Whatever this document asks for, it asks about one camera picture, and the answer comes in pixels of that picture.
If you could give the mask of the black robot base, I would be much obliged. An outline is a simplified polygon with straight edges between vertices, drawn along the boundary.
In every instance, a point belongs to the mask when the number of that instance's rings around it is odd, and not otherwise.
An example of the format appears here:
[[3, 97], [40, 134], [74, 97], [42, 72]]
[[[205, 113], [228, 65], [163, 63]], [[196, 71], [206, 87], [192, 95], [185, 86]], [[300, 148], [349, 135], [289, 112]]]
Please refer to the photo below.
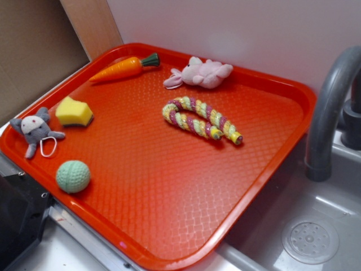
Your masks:
[[36, 248], [52, 197], [28, 174], [1, 177], [1, 270], [9, 270]]

